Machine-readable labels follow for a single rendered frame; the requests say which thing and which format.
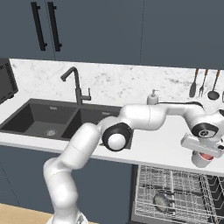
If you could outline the black toaster oven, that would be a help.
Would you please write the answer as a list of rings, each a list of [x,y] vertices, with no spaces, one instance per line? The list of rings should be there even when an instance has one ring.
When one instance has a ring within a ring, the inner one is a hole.
[[[0,104],[14,97],[18,92],[18,85],[11,63],[6,58],[0,58]]]

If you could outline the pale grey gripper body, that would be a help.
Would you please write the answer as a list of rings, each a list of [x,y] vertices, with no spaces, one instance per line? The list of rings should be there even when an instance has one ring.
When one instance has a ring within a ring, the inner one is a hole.
[[[203,140],[202,142],[191,134],[185,134],[180,142],[182,147],[204,153],[215,158],[220,158],[224,154],[224,142],[221,140],[217,143],[210,140]]]

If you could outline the dark blue cupboard door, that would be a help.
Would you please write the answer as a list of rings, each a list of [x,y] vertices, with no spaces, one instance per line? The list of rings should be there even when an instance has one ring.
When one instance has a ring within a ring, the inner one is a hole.
[[[44,52],[39,48],[31,2],[40,7],[38,14],[47,43]],[[46,0],[0,0],[0,58],[54,60]]]
[[[144,0],[46,0],[53,2],[59,42],[56,60],[140,63]]]
[[[224,0],[145,0],[141,63],[224,69]]]

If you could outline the dark blue lower cupboard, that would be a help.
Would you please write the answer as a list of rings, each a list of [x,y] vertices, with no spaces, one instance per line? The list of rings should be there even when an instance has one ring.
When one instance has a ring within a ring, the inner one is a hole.
[[[53,212],[43,165],[56,153],[0,145],[0,202],[46,213]],[[131,166],[89,159],[72,173],[78,206],[89,221],[126,224],[130,212]]]

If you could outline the hanging black ladle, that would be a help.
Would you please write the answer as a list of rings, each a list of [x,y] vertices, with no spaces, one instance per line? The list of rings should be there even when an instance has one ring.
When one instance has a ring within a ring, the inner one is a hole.
[[[214,81],[214,84],[213,84],[213,89],[211,91],[209,91],[208,94],[207,94],[207,97],[210,100],[213,100],[213,101],[217,100],[220,97],[220,94],[217,91],[214,90],[215,86],[216,86],[216,82],[219,78],[219,75],[220,75],[220,70],[217,71],[216,78],[215,78],[215,81]]]

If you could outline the black tap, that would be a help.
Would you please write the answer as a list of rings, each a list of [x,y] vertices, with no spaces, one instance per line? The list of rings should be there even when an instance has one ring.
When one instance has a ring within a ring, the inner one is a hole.
[[[76,102],[79,106],[81,106],[84,101],[90,101],[92,99],[91,93],[88,93],[88,95],[82,94],[79,73],[77,68],[74,66],[70,67],[65,73],[60,76],[61,80],[65,81],[70,74],[73,74],[74,76]]]

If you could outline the white soap dispenser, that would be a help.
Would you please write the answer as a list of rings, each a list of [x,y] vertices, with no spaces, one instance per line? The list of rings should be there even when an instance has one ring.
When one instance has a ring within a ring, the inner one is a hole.
[[[156,92],[157,92],[157,90],[153,89],[152,93],[148,95],[148,97],[147,97],[147,104],[148,105],[158,104],[158,96],[157,96]]]

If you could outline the white cup with red inside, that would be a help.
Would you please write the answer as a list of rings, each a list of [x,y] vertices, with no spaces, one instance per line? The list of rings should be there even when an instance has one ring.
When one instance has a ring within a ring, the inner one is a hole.
[[[196,165],[199,168],[205,168],[207,167],[214,158],[208,154],[193,151],[192,152],[192,163]]]

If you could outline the hanging black fork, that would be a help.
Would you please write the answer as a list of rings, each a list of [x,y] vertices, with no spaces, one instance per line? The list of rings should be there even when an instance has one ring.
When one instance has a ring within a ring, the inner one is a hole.
[[[208,74],[208,69],[205,70],[204,79],[203,79],[201,87],[199,88],[199,97],[202,97],[203,95],[207,74]]]

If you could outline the hanging black spatula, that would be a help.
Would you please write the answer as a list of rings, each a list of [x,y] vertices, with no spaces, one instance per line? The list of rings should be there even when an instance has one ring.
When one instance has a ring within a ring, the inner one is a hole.
[[[196,93],[196,86],[197,86],[196,80],[197,80],[198,72],[199,72],[199,69],[196,68],[195,75],[194,75],[194,80],[193,80],[192,85],[191,85],[190,90],[189,90],[189,97],[190,98],[193,98],[195,96],[195,93]]]

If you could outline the dark double sink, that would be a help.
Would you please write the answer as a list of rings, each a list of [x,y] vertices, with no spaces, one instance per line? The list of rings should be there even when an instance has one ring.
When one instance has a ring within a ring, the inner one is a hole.
[[[30,99],[0,124],[0,144],[60,151],[83,123],[118,116],[120,107]]]

